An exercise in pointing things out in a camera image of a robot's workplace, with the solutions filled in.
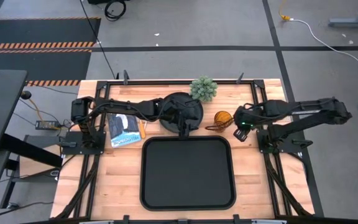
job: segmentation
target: small potted plant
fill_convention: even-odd
[[[203,75],[197,80],[193,80],[190,84],[190,95],[194,100],[202,102],[210,102],[216,96],[218,84],[213,82],[212,78]]]

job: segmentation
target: concrete floor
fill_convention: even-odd
[[[303,24],[280,21],[277,11],[281,0],[268,3],[280,45],[319,45]],[[86,1],[84,4],[89,16],[103,17],[100,8]],[[358,29],[327,27],[331,17],[358,15],[358,1],[288,0],[283,13],[309,22],[315,34],[330,45],[358,45]],[[75,16],[83,16],[78,0],[5,0],[0,10],[0,18]],[[259,0],[132,0],[127,2],[127,12],[122,19],[116,22],[102,19],[99,38],[104,47],[273,45]],[[358,57],[358,52],[351,53]],[[244,78],[282,78],[275,52],[109,52],[107,57],[115,72],[126,69],[131,78],[196,78],[200,75],[237,78],[241,72]],[[283,57],[296,100],[335,96],[345,102],[353,114],[345,125],[318,126],[305,131],[305,136],[314,142],[309,152],[325,216],[358,218],[358,63],[334,52],[284,52]],[[92,53],[87,79],[111,77],[102,53]],[[41,110],[55,115],[61,122],[69,118],[73,95],[37,87],[26,89],[32,92]],[[77,91],[77,87],[56,89]],[[21,103],[15,112],[33,122],[36,120],[35,113]],[[25,134],[56,134],[36,131],[17,116],[12,117],[7,133],[17,138]],[[19,183],[12,201],[22,205],[51,202],[55,187],[56,183]],[[48,205],[29,207],[1,216],[0,223],[46,220],[50,209]]]

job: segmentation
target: blue book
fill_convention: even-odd
[[[135,116],[108,114],[112,147],[125,146],[142,140]]]

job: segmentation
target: yellow cable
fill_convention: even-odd
[[[280,17],[284,20],[284,21],[289,21],[291,19],[291,17],[289,16],[285,16],[281,13],[282,9],[283,9],[283,6],[284,4],[286,3],[287,0],[283,0],[281,2],[281,5],[280,5],[280,8],[278,8],[278,14],[280,15]]]
[[[35,107],[35,110],[37,112],[37,115],[38,115],[38,118],[41,120],[42,123],[45,123],[45,121],[42,119],[41,117],[41,114],[40,114],[40,110],[38,109],[38,106],[34,103],[34,101],[32,101],[31,99],[29,99],[29,101],[34,105]]]

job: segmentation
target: round black base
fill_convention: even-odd
[[[192,97],[188,93],[172,93],[172,94],[169,94],[168,96],[166,96],[164,98],[164,100],[169,100],[172,98],[174,98],[175,100],[177,100],[183,104],[193,100]],[[191,106],[191,105],[196,105],[194,107],[194,111],[195,111],[195,114],[197,115],[197,117],[199,117],[199,119],[189,120],[189,123],[194,127],[198,127],[201,124],[201,121],[203,120],[203,116],[204,116],[203,106],[201,105],[201,103],[197,103],[195,101],[189,103],[189,106]],[[179,133],[178,126],[176,124],[169,123],[168,121],[164,121],[164,120],[160,120],[160,123],[168,131],[171,131],[173,133]]]

